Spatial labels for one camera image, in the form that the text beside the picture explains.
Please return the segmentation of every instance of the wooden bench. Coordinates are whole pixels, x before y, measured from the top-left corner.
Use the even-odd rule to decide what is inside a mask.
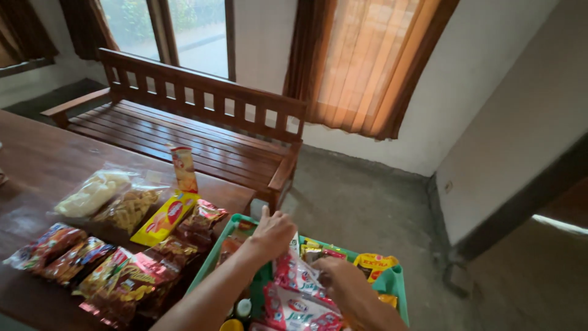
[[[272,212],[279,208],[292,186],[302,145],[304,102],[129,54],[99,52],[110,87],[43,115],[58,127],[168,162],[166,143],[190,146],[196,171],[252,188]],[[210,101],[205,93],[212,95],[212,108],[205,106]],[[111,102],[68,118],[73,107],[107,96]],[[227,99],[233,107],[225,106]],[[246,118],[246,104],[255,106],[252,121]],[[275,119],[266,118],[267,110],[276,112]],[[201,121],[190,119],[194,116]],[[217,125],[202,122],[208,120]]]

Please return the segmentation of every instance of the bench backrest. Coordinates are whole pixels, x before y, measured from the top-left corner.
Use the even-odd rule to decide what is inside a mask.
[[[99,52],[113,96],[185,117],[196,115],[287,143],[302,139],[305,102],[131,54],[104,48]],[[128,72],[134,74],[136,86],[129,81]],[[155,82],[154,92],[148,88],[147,77]],[[166,82],[173,85],[173,97],[168,96]],[[185,88],[193,91],[194,102],[186,102]],[[213,95],[213,109],[205,106],[205,92]],[[231,110],[225,109],[225,99],[234,100],[232,114]],[[245,118],[246,104],[255,106],[254,121]],[[274,127],[266,125],[267,110],[276,112]],[[289,117],[298,119],[298,123],[295,123],[298,127],[292,130],[294,132],[288,131]]]

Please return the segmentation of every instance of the green plastic crate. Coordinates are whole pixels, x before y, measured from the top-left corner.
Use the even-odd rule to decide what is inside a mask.
[[[212,247],[211,252],[209,253],[206,260],[204,261],[204,264],[202,265],[200,271],[198,271],[198,274],[196,275],[196,277],[192,281],[192,284],[190,285],[190,288],[186,292],[186,295],[188,293],[190,293],[198,284],[200,284],[200,282],[206,276],[208,276],[209,273],[211,273],[215,269],[216,262],[218,261],[218,258],[219,258],[219,254],[220,254],[220,250],[221,250],[220,247],[221,247],[222,242],[224,241],[224,239],[226,239],[228,236],[230,236],[233,233],[234,229],[237,228],[237,225],[239,224],[239,222],[241,220],[246,220],[246,221],[249,221],[249,222],[252,222],[255,224],[258,223],[257,221],[253,220],[252,218],[250,218],[248,216],[244,216],[241,214],[234,214],[230,218],[229,223],[226,225],[223,232],[220,234],[218,241]],[[251,229],[248,234],[251,235],[253,233],[253,231],[254,231],[254,229]],[[310,239],[310,238],[307,238],[304,236],[300,236],[300,238],[299,238],[301,243],[303,243],[305,239]],[[322,244],[324,246],[330,246],[327,243],[323,243],[323,242],[315,240],[315,239],[311,239],[311,240],[316,241],[319,244]],[[335,248],[341,249],[341,251],[346,253],[347,260],[350,262],[353,262],[355,260],[355,258],[359,255],[358,253],[355,253],[350,250],[342,249],[339,247],[335,247]],[[397,304],[398,311],[400,313],[402,320],[404,320],[404,322],[408,326],[409,325],[408,311],[407,311],[407,306],[406,306],[406,293],[405,293],[405,288],[404,288],[404,277],[403,277],[402,267],[398,264],[389,270],[390,271],[388,271],[388,272],[393,273],[393,278],[392,278],[391,283],[389,283],[386,286],[385,292],[387,294],[393,294],[396,297],[398,297],[398,304]],[[251,292],[251,304],[253,306],[252,311],[251,311],[251,316],[253,318],[261,317],[261,315],[262,315],[262,307],[263,307],[263,301],[264,301],[262,289],[272,279],[273,279],[273,277],[272,277],[272,264],[268,263],[265,266],[263,266],[261,269],[259,269],[259,271],[255,274],[255,277],[253,278],[253,282],[249,286],[249,290]],[[374,282],[372,288],[374,288],[375,290],[380,290],[380,292],[382,293],[383,292],[382,286],[383,286],[383,284],[381,282],[379,283],[378,281],[376,281],[376,282]]]

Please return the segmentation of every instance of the table surface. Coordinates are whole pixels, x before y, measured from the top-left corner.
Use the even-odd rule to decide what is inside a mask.
[[[174,178],[173,166],[169,163],[2,110],[0,142],[4,145],[0,149],[0,168],[9,178],[0,186],[2,260],[37,239],[54,224],[55,219],[48,217],[46,212],[101,169],[106,161],[160,171],[164,177],[171,174]],[[196,178],[202,198],[230,213],[243,213],[255,193],[249,188],[204,174],[197,173]],[[135,252],[146,248],[129,242],[128,236],[89,231]],[[0,265],[0,313],[22,323],[42,330],[108,329],[78,307],[81,301],[81,297],[72,297],[68,290],[57,284]]]

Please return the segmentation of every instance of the bench armrest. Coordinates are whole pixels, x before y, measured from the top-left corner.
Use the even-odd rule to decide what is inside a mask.
[[[298,161],[298,153],[300,152],[301,146],[301,141],[292,143],[290,149],[288,150],[288,153],[282,159],[282,162],[280,162],[280,165],[278,166],[276,173],[273,175],[272,180],[269,182],[268,187],[271,190],[282,191],[282,189],[284,188],[284,184],[286,184],[286,180],[290,178],[290,174],[296,166],[296,162]]]
[[[86,102],[93,101],[95,99],[98,99],[98,98],[101,98],[105,95],[108,95],[109,93],[110,93],[110,88],[107,87],[103,90],[92,92],[90,94],[86,94],[83,97],[73,99],[73,100],[68,101],[64,104],[61,104],[59,106],[48,109],[48,110],[42,112],[41,114],[48,116],[48,117],[51,117],[51,119],[53,119],[53,121],[55,122],[55,124],[57,124],[58,127],[64,128],[69,124],[69,120],[68,120],[65,112],[67,112],[68,110],[70,110],[73,107],[79,106],[79,105],[84,104]]]

